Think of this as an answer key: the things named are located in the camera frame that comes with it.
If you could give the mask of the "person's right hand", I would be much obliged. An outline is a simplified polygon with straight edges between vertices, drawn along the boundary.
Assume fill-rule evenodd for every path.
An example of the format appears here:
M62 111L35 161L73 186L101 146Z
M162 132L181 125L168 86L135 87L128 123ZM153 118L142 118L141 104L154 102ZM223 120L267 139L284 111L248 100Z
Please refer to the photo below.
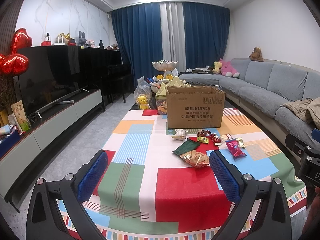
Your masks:
M303 230L302 230L302 233L305 233L308 228L310 227L312 221L315 219L318 211L319 211L319 193L320 193L320 188L319 187L316 187L315 188L315 192L317 193L317 196L314 198L312 204L311 204L311 207L310 207L310 210L309 210L309 214L308 214L308 217L307 217L307 220L304 224L304 227L303 227Z

